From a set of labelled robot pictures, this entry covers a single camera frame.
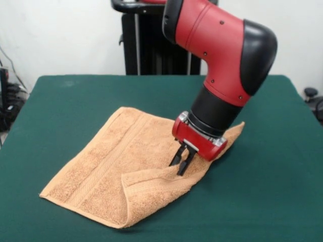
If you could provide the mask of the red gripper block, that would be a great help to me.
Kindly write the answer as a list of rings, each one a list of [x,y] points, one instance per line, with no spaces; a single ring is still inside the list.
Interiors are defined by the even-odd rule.
[[[188,118],[189,112],[183,111],[175,120],[172,135],[181,146],[175,153],[169,166],[180,163],[185,149],[189,149],[187,158],[180,164],[177,175],[183,176],[197,153],[207,161],[214,160],[227,146],[228,139],[225,137],[213,138],[201,133],[193,127]]]

